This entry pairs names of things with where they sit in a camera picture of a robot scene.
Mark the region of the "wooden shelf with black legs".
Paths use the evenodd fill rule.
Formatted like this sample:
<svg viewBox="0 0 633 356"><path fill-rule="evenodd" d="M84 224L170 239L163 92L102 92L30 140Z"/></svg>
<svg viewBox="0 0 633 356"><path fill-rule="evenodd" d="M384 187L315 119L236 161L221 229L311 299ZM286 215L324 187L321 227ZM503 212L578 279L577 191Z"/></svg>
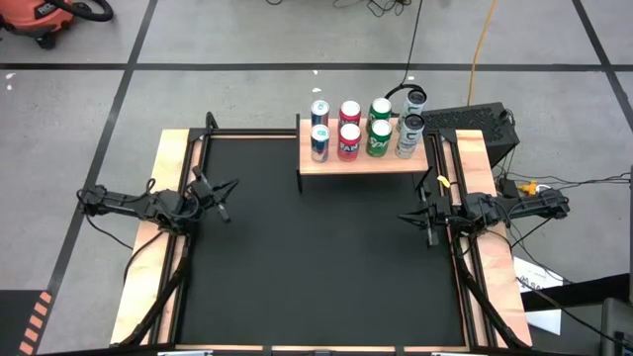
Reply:
<svg viewBox="0 0 633 356"><path fill-rule="evenodd" d="M397 131L393 131L388 150L382 157L373 157L367 153L368 138L367 134L363 133L357 158L352 161L341 160L337 156L337 126L337 118L328 120L330 133L328 158L325 162L316 162L313 160L312 155L312 122L310 119L296 119L296 136L299 147L299 163L296 175L300 193L303 192L302 178L308 175L424 173L429 169L422 139L418 141L410 158L400 158L396 155L396 148L400 138L400 134Z"/></svg>

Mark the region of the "green Sprite soda can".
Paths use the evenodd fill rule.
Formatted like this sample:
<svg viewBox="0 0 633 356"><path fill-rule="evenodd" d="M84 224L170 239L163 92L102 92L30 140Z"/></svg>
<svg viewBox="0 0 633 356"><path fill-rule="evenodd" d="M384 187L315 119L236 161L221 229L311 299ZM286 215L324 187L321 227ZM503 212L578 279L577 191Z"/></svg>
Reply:
<svg viewBox="0 0 633 356"><path fill-rule="evenodd" d="M391 117L392 113L392 104L389 99L386 98L377 98L375 99L369 108L366 130L369 131L372 127L372 124L376 120L386 120L388 121Z"/></svg>
<svg viewBox="0 0 633 356"><path fill-rule="evenodd" d="M382 157L387 153L393 129L388 120L374 120L368 129L366 150L370 156Z"/></svg>

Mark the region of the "black table mat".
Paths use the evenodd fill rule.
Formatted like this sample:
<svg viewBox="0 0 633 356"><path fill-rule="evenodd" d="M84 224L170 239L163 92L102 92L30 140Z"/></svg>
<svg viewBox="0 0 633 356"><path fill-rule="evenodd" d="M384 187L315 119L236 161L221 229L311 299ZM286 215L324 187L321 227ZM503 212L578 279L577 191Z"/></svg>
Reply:
<svg viewBox="0 0 633 356"><path fill-rule="evenodd" d="M289 139L218 139L213 182L237 179L229 221L193 248L185 344L461 346L453 264L403 222L408 174L298 178Z"/></svg>

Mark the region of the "plain white paper sheet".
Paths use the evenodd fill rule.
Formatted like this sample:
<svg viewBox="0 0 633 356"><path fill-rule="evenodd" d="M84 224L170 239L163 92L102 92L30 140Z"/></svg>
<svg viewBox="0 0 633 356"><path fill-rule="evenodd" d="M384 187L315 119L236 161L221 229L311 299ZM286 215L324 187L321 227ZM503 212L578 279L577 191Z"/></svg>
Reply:
<svg viewBox="0 0 633 356"><path fill-rule="evenodd" d="M561 334L561 310L529 311L526 314L526 319L528 324L531 326L535 326L555 335Z"/></svg>

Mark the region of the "orange shop vacuum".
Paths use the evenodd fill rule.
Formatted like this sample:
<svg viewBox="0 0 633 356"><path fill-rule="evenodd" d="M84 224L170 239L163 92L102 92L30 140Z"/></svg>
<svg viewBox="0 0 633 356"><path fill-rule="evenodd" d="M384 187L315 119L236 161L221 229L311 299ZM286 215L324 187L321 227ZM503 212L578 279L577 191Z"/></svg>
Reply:
<svg viewBox="0 0 633 356"><path fill-rule="evenodd" d="M52 49L56 34L73 19L46 0L0 0L0 28L15 35L33 39L43 49Z"/></svg>

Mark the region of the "black mat orange stripes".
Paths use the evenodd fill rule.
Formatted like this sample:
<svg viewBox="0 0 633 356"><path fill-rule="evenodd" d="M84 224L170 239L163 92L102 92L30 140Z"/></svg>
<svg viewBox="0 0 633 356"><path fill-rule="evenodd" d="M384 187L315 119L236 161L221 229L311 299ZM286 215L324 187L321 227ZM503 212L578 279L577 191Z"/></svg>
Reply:
<svg viewBox="0 0 633 356"><path fill-rule="evenodd" d="M0 356L34 356L53 295L40 290L0 290Z"/></svg>

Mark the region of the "silver Celsius drink can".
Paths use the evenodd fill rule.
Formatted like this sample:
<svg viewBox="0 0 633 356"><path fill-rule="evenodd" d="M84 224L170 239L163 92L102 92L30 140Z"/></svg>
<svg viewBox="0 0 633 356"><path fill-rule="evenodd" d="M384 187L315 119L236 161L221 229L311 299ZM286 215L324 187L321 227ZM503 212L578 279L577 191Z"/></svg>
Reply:
<svg viewBox="0 0 633 356"><path fill-rule="evenodd" d="M421 115L410 114L400 122L399 140L396 146L396 156L403 159L411 158L417 144L422 137L425 120Z"/></svg>
<svg viewBox="0 0 633 356"><path fill-rule="evenodd" d="M411 114L420 115L422 113L426 101L427 95L421 88L413 88L407 93L403 109L401 110L399 115L399 120L397 124L398 132L401 130L407 116Z"/></svg>

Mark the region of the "grey box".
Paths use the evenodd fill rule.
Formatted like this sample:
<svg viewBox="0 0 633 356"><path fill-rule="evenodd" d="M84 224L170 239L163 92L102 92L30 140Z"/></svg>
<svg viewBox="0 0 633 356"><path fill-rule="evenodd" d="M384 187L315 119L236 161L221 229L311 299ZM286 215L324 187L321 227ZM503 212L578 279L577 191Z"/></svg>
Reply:
<svg viewBox="0 0 633 356"><path fill-rule="evenodd" d="M633 304L606 299L602 305L600 355L633 356Z"/></svg>

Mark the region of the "white printed paper sheet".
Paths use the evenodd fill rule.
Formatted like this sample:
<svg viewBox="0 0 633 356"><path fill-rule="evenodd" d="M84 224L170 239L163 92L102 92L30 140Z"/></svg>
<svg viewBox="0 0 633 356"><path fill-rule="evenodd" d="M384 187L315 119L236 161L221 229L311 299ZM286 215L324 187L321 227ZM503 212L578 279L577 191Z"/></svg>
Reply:
<svg viewBox="0 0 633 356"><path fill-rule="evenodd" d="M513 258L513 265L521 293L564 285L558 274L518 257Z"/></svg>

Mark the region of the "blue silver energy drink can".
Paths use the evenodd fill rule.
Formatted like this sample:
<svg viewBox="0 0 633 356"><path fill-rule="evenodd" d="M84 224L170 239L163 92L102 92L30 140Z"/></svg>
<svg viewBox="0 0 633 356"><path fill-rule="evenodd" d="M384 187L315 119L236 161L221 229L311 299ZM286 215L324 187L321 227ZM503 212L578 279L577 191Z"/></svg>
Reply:
<svg viewBox="0 0 633 356"><path fill-rule="evenodd" d="M311 151L313 161L318 163L327 161L329 138L329 128L326 125L319 124L312 127Z"/></svg>
<svg viewBox="0 0 633 356"><path fill-rule="evenodd" d="M316 100L311 105L311 122L312 126L324 125L328 126L329 105L324 100Z"/></svg>

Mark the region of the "red Fanta soda can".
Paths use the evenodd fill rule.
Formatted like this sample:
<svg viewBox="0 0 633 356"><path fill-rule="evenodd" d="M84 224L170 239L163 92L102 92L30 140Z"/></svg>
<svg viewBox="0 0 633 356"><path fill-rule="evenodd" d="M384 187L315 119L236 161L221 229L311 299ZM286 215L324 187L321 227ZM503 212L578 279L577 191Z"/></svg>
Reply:
<svg viewBox="0 0 633 356"><path fill-rule="evenodd" d="M353 100L345 101L339 109L339 125L342 127L347 124L358 126L361 119L361 106Z"/></svg>
<svg viewBox="0 0 633 356"><path fill-rule="evenodd" d="M338 134L338 157L343 161L355 160L358 156L360 140L360 128L355 124L344 124Z"/></svg>

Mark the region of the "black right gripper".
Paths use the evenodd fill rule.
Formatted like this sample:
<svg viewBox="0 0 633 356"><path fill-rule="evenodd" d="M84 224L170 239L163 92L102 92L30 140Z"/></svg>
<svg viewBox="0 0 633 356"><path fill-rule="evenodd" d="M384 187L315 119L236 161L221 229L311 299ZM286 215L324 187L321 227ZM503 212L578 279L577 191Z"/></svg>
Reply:
<svg viewBox="0 0 633 356"><path fill-rule="evenodd" d="M418 196L421 210L400 214L397 218L422 228L427 233L427 246L437 246L439 237L436 228L456 221L459 208L453 204L451 188L441 181L421 179L418 182Z"/></svg>

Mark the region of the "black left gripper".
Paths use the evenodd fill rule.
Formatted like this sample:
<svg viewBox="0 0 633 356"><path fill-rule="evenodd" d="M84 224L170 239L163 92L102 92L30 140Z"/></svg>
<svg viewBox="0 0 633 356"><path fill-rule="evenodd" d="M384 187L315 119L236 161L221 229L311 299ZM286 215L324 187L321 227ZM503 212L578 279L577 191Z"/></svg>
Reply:
<svg viewBox="0 0 633 356"><path fill-rule="evenodd" d="M204 211L215 208L225 223L230 222L230 216L226 209L226 200L230 196L231 189L239 183L238 179L232 179L220 185L212 185L199 166L192 168L194 180L189 184L190 192L196 197Z"/></svg>

